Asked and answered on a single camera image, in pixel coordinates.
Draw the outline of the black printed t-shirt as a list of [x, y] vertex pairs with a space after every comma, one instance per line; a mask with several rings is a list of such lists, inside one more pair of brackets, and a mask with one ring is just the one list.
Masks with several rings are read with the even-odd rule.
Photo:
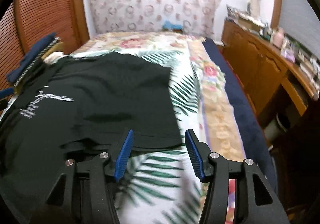
[[1, 120], [1, 223], [118, 223], [104, 167], [125, 131], [133, 151], [181, 146], [171, 69], [130, 54], [60, 59]]

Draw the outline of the lilac tissue pack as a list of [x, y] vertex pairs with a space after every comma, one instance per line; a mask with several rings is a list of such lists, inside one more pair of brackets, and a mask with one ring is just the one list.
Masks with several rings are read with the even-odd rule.
[[283, 48], [280, 52], [281, 56], [291, 63], [295, 63], [295, 53], [290, 48]]

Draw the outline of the patterned folded garment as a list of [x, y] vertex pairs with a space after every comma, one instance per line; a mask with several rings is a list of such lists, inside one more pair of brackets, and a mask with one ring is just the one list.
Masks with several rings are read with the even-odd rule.
[[12, 84], [12, 87], [18, 87], [21, 83], [21, 81], [28, 75], [30, 74], [35, 68], [37, 68], [38, 66], [41, 66], [43, 63], [43, 60], [41, 59], [41, 56], [49, 50], [50, 47], [52, 47], [53, 45], [55, 45], [56, 43], [60, 42], [60, 38], [56, 37], [53, 42], [51, 44], [49, 44], [43, 51], [41, 51], [39, 53], [39, 55], [36, 57], [36, 59], [34, 61], [32, 61], [27, 68], [23, 71], [23, 73], [21, 74], [21, 76], [18, 78], [18, 80]]

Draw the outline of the wooden louvered wardrobe door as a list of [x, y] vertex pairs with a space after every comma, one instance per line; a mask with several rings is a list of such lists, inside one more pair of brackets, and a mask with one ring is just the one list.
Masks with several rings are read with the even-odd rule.
[[1, 89], [9, 86], [7, 73], [53, 32], [66, 54], [89, 40], [83, 0], [13, 0], [1, 19]]

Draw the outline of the long wooden cabinet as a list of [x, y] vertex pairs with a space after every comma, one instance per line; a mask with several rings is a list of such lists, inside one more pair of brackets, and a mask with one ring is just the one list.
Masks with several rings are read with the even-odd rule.
[[316, 89], [298, 65], [259, 36], [225, 20], [222, 55], [249, 101], [262, 128], [275, 118], [294, 126], [316, 99]]

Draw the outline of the navy folded garment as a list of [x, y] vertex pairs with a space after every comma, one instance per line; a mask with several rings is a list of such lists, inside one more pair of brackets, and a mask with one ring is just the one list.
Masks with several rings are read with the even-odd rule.
[[53, 42], [55, 39], [55, 32], [43, 37], [39, 41], [37, 41], [29, 50], [29, 52], [23, 57], [23, 59], [19, 63], [19, 67], [15, 70], [12, 70], [7, 74], [7, 82], [12, 85], [14, 84], [18, 78], [21, 76], [23, 71], [27, 68], [27, 66], [36, 59], [41, 51], [43, 51], [49, 44]]

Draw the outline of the palm leaf print cloth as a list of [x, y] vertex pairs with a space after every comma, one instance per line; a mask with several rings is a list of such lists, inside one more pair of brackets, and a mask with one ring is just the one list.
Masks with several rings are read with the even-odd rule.
[[188, 50], [99, 50], [31, 72], [1, 119], [1, 223], [197, 223]]

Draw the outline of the mustard yellow folded garment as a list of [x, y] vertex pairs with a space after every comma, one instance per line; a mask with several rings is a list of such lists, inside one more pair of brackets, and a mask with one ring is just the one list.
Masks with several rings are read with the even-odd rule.
[[63, 52], [63, 42], [58, 42], [55, 45], [53, 45], [52, 47], [49, 48], [48, 51], [46, 51], [42, 56], [41, 59], [45, 60], [50, 54], [54, 53], [54, 52]]

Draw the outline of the cardboard box on cabinet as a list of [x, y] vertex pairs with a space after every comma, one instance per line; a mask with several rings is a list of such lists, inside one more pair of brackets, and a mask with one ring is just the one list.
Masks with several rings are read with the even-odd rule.
[[264, 25], [258, 25], [255, 22], [242, 18], [242, 17], [238, 17], [238, 25], [242, 26], [248, 30], [254, 30], [259, 32], [261, 29], [264, 28]]

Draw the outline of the blue item at bedhead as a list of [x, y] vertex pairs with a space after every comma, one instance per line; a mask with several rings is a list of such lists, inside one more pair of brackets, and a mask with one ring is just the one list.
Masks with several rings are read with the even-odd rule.
[[183, 33], [183, 26], [178, 24], [172, 24], [170, 21], [165, 21], [162, 26], [163, 31]]

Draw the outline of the navy blue mattress edge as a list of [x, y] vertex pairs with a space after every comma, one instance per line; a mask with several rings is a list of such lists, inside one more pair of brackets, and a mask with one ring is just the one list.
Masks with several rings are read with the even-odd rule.
[[212, 39], [207, 38], [203, 42], [203, 45], [210, 59], [225, 74], [225, 91], [234, 109], [235, 121], [238, 125], [246, 156], [258, 165], [274, 191], [278, 191], [277, 174], [268, 152], [263, 131], [258, 124], [239, 80]]

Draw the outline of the grey window roller blind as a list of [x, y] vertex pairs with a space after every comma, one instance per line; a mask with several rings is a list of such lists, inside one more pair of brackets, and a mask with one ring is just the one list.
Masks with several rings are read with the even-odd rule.
[[307, 0], [282, 0], [279, 26], [311, 52], [319, 53], [319, 19]]

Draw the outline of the floral bed cover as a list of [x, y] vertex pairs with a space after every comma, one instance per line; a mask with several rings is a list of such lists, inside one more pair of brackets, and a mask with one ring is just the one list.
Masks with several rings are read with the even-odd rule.
[[[169, 93], [181, 133], [198, 139], [232, 161], [245, 151], [225, 75], [210, 60], [202, 37], [170, 32], [101, 34], [73, 52], [74, 57], [109, 52], [132, 54], [171, 68]], [[185, 146], [134, 154], [116, 194], [121, 223], [198, 223], [208, 184], [195, 176]]]

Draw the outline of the pink thermos jug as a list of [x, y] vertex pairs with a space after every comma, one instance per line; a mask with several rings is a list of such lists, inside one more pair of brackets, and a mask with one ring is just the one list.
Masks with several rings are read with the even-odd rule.
[[273, 34], [273, 45], [281, 50], [285, 38], [284, 30], [279, 27]]

